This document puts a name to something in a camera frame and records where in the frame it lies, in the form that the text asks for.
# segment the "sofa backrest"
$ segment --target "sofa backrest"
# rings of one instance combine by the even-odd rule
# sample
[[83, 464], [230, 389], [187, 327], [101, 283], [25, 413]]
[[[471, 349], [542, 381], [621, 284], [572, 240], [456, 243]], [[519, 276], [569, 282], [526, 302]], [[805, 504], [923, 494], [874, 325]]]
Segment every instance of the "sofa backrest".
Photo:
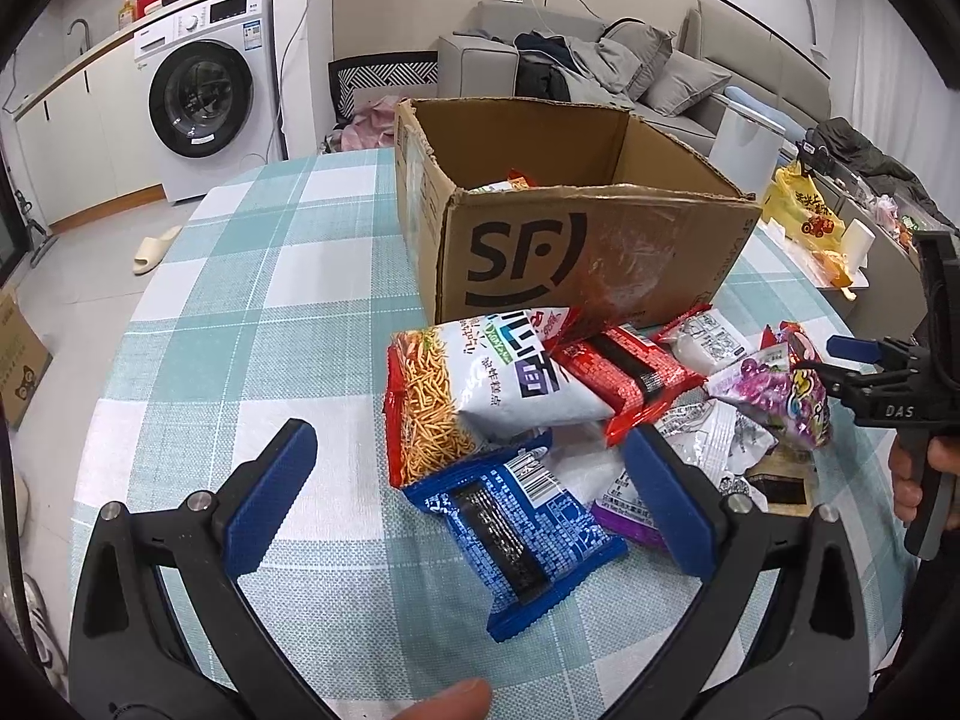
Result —
[[558, 35], [570, 35], [589, 42], [600, 38], [606, 26], [592, 16], [572, 16], [546, 8], [534, 8], [516, 2], [477, 2], [470, 14], [470, 23], [476, 28], [512, 45], [521, 32], [544, 31], [544, 25]]
[[680, 49], [733, 73], [762, 103], [803, 127], [830, 118], [829, 77], [769, 29], [733, 9], [699, 0], [683, 25]]

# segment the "hand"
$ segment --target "hand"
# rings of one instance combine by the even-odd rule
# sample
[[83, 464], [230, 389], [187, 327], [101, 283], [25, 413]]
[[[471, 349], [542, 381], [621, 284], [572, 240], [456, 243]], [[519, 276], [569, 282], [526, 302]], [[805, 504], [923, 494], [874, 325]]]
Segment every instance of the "hand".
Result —
[[[938, 471], [960, 474], [960, 437], [932, 440], [926, 449], [926, 461]], [[910, 479], [910, 456], [899, 443], [899, 438], [894, 439], [887, 464], [894, 485], [894, 514], [908, 525], [917, 516], [923, 492], [920, 485]], [[947, 530], [956, 528], [960, 528], [960, 512], [953, 511], [947, 518]]]
[[463, 680], [405, 709], [394, 720], [484, 720], [492, 700], [486, 680]]

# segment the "yellow plastic bag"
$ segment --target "yellow plastic bag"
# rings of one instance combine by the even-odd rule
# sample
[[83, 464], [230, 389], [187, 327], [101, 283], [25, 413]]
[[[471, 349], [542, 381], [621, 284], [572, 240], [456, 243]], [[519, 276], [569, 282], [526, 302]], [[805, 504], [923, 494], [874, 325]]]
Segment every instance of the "yellow plastic bag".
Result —
[[803, 175], [796, 160], [776, 169], [763, 195], [760, 215], [764, 221], [775, 218], [784, 225], [787, 237], [811, 251], [840, 248], [843, 221], [827, 207], [813, 179]]

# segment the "gray floor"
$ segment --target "gray floor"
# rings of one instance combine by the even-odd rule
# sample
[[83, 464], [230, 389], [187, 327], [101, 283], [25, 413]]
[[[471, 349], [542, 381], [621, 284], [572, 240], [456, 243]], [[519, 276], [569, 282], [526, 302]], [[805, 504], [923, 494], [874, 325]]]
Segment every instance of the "gray floor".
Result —
[[80, 453], [120, 337], [152, 277], [133, 275], [133, 253], [145, 236], [183, 224], [194, 208], [195, 202], [155, 202], [64, 233], [16, 290], [24, 316], [54, 356], [11, 436], [14, 465], [30, 488], [20, 546], [64, 653]]

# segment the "blue gripper pad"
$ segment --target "blue gripper pad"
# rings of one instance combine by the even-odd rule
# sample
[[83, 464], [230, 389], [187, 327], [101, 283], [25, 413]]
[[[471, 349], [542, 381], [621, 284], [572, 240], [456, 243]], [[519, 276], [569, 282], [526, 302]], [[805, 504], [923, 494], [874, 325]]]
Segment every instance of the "blue gripper pad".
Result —
[[699, 474], [712, 493], [707, 488], [704, 490], [707, 494], [716, 495], [719, 501], [719, 493], [709, 479], [699, 469], [684, 466], [653, 425], [640, 425], [628, 432], [620, 451], [640, 500], [649, 509], [656, 528], [664, 537], [667, 549], [680, 570], [707, 581], [716, 570], [719, 535], [683, 486], [678, 474], [662, 456], [664, 447], [665, 451], [673, 454], [676, 463], [683, 466], [678, 470], [688, 477], [688, 482], [699, 485], [699, 480], [693, 476]]
[[830, 336], [827, 339], [827, 354], [838, 360], [867, 362], [875, 365], [880, 362], [880, 346], [876, 341], [861, 341], [848, 336]]
[[317, 433], [301, 422], [224, 528], [224, 571], [230, 579], [258, 569], [316, 462]]

